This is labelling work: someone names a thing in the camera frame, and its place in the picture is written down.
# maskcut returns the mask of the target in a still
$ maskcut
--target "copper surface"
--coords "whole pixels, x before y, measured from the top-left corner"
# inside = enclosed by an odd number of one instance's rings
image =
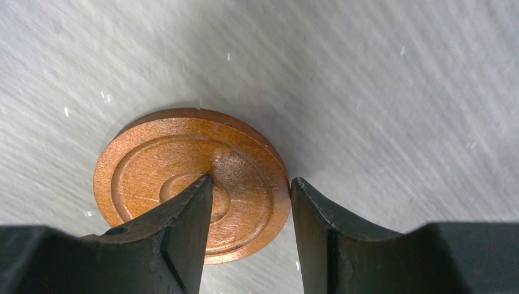
[[[214,180],[206,265],[249,256],[277,236],[290,212],[281,157],[255,129],[216,111],[164,110],[128,125],[99,157],[94,196],[115,227],[203,174]]]

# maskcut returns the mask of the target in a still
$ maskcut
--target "white speck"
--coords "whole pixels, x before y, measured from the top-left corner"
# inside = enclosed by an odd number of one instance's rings
[[[105,95],[103,91],[101,91],[101,97],[103,97],[105,103],[110,103],[110,101],[112,101],[112,97],[110,96],[110,94]]]

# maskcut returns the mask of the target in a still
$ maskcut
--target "copper disc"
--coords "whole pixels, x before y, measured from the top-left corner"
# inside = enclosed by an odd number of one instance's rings
[[[213,177],[205,264],[231,262],[269,244],[290,212],[285,166],[255,129],[199,108],[159,111],[126,127],[99,157],[94,196],[112,226]]]

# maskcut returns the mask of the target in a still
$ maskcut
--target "brushed metal surface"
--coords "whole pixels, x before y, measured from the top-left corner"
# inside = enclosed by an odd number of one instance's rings
[[[97,158],[127,123],[210,108],[324,195],[401,232],[519,219],[517,1],[2,1],[0,222],[108,225]],[[201,293],[302,293],[293,224]]]

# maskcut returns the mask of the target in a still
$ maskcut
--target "copper coin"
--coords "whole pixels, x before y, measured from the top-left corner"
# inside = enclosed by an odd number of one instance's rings
[[[131,123],[99,157],[94,196],[115,227],[203,174],[214,180],[206,265],[244,258],[274,240],[290,212],[283,161],[258,131],[216,111],[177,108]]]

